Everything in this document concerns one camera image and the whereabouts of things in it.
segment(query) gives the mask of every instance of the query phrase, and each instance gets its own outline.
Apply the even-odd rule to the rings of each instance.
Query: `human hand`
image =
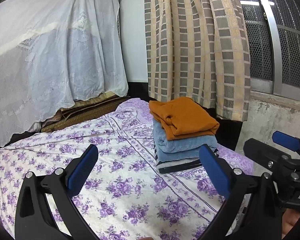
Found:
[[[287,208],[282,216],[282,235],[284,238],[287,233],[293,228],[298,219],[300,218],[300,213],[294,209]]]

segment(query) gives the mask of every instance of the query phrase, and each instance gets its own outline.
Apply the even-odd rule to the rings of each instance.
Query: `metal mesh screen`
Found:
[[[260,5],[243,4],[242,10],[246,22],[250,48],[250,75],[254,78],[272,80],[272,48],[268,26],[263,15],[263,8]]]
[[[300,87],[300,7],[294,0],[269,0],[282,50],[282,82]]]
[[[294,0],[269,0],[282,50],[282,82],[300,87],[300,7]],[[273,56],[262,6],[242,5],[251,52],[251,76],[273,80]]]

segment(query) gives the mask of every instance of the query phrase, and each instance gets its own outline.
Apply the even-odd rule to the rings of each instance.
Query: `woven mat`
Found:
[[[62,130],[74,124],[99,118],[105,114],[115,111],[119,104],[128,100],[129,98],[130,97],[115,98],[110,101],[99,103],[95,107],[83,109],[81,112],[75,113],[75,116],[72,115],[67,119],[63,118],[59,122],[53,123],[49,126],[42,128],[41,132],[53,132],[56,130]]]
[[[70,107],[70,108],[61,108],[60,110],[61,111],[66,111],[66,110],[69,110],[69,109],[74,109],[74,108],[78,108],[78,107],[82,107],[82,106],[87,106],[87,105],[93,105],[93,104],[96,104],[96,103],[100,103],[102,101],[105,101],[111,97],[115,97],[116,94],[113,93],[113,92],[104,92],[104,93],[101,93],[99,96],[97,96],[96,98],[91,98],[87,101],[76,101],[74,103],[74,106]]]

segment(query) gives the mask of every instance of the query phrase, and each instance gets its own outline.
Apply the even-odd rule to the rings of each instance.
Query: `mattress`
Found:
[[[203,167],[159,174],[152,130],[148,103],[134,98],[98,119],[0,149],[3,226],[14,236],[18,194],[28,171],[51,174],[92,143],[98,147],[99,160],[73,202],[100,239],[197,239],[224,198]],[[252,174],[251,160],[221,145],[218,149],[232,167]],[[58,227],[67,232],[51,195],[48,201]]]

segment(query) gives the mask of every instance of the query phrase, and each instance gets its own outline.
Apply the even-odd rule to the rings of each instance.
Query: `folded striped towel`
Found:
[[[176,172],[176,171],[185,171],[192,168],[197,168],[202,166],[199,158],[190,158],[190,159],[183,159],[183,160],[177,160],[177,161],[170,161],[170,162],[161,162],[158,159],[157,155],[157,149],[154,146],[154,156],[155,161],[157,163],[157,169],[159,173],[165,174],[170,172]]]

